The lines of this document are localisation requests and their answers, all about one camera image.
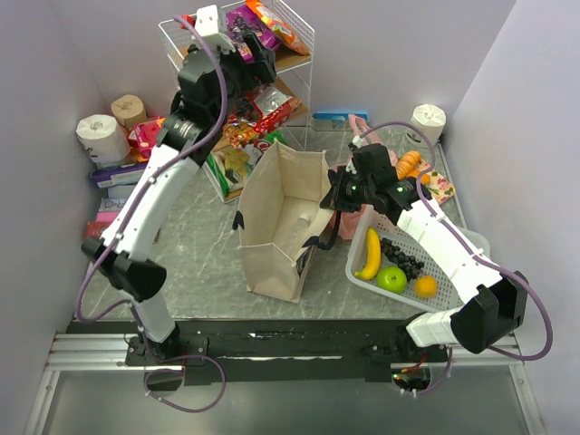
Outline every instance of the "chip bag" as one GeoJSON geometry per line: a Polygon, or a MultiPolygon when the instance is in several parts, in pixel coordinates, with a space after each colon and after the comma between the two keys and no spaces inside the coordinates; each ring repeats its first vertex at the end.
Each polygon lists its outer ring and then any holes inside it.
{"type": "Polygon", "coordinates": [[[308,47],[300,40],[298,34],[284,22],[272,9],[256,0],[246,0],[246,5],[260,20],[282,40],[284,45],[299,54],[308,54],[308,47]]]}

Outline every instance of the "wall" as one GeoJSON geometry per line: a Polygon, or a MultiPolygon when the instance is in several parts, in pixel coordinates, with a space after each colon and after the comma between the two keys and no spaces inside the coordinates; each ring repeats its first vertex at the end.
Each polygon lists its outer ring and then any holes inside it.
{"type": "MultiPolygon", "coordinates": [[[[580,433],[577,217],[580,4],[520,0],[451,122],[447,155],[470,226],[500,264],[525,273],[554,323],[554,348],[527,364],[548,433],[580,433]]],[[[537,352],[528,304],[517,332],[537,352]]]]}
{"type": "MultiPolygon", "coordinates": [[[[161,113],[175,82],[157,23],[202,5],[232,3],[51,1],[105,99],[134,92],[161,113]],[[142,63],[148,67],[136,72],[142,63]]],[[[314,109],[368,110],[387,121],[409,119],[424,102],[453,113],[514,0],[287,3],[316,31],[314,109]]]]}
{"type": "Polygon", "coordinates": [[[0,4],[0,421],[22,433],[54,331],[73,313],[94,204],[77,121],[103,107],[45,0],[0,4]]]}

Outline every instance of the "fruit basket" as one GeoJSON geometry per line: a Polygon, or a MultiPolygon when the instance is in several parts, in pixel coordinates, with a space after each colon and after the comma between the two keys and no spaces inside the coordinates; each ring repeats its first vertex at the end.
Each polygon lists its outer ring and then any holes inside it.
{"type": "MultiPolygon", "coordinates": [[[[465,228],[460,228],[460,230],[471,243],[483,249],[485,256],[489,256],[489,242],[482,235],[465,228]]],[[[381,268],[387,266],[396,265],[390,262],[386,256],[382,255],[381,268]]],[[[366,207],[361,215],[359,225],[356,228],[346,261],[346,276],[359,287],[366,288],[379,295],[390,297],[431,313],[437,313],[438,311],[449,310],[463,305],[459,299],[457,290],[429,254],[411,236],[408,236],[395,227],[387,217],[375,212],[372,206],[366,207]],[[397,295],[377,286],[375,279],[364,281],[355,277],[354,273],[357,270],[361,270],[366,262],[366,231],[368,227],[376,229],[380,238],[390,239],[407,256],[415,256],[417,261],[422,261],[424,263],[424,267],[422,268],[423,274],[433,276],[437,280],[439,288],[437,294],[428,299],[418,297],[414,290],[415,280],[410,281],[403,293],[397,295]]]]}

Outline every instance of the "purple box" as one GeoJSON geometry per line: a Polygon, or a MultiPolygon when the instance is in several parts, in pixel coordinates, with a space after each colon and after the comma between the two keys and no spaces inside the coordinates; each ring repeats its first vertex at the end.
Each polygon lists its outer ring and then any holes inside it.
{"type": "Polygon", "coordinates": [[[118,168],[98,169],[91,172],[91,180],[99,189],[135,184],[147,168],[147,162],[133,163],[118,168]]]}

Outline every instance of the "table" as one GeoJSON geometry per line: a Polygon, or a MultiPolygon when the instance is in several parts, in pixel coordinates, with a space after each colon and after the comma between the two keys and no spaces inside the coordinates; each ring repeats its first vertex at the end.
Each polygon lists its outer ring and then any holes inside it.
{"type": "MultiPolygon", "coordinates": [[[[329,165],[344,163],[351,131],[314,131],[291,127],[308,150],[326,150],[329,165]]],[[[379,136],[397,155],[416,149],[401,130],[383,129],[379,136]]],[[[421,150],[424,156],[428,151],[421,150]]],[[[449,177],[440,146],[436,170],[449,177]]],[[[457,197],[442,206],[449,219],[465,226],[457,197]]],[[[151,259],[168,270],[162,292],[174,318],[239,319],[348,319],[406,318],[416,308],[377,295],[352,284],[344,267],[350,242],[339,241],[327,252],[315,253],[299,304],[249,293],[237,247],[238,233],[231,231],[237,203],[223,204],[206,174],[199,171],[184,189],[161,227],[151,259]]],[[[96,315],[120,297],[102,276],[95,276],[87,290],[83,312],[96,315]]],[[[131,319],[127,308],[117,308],[106,319],[131,319]]]]}

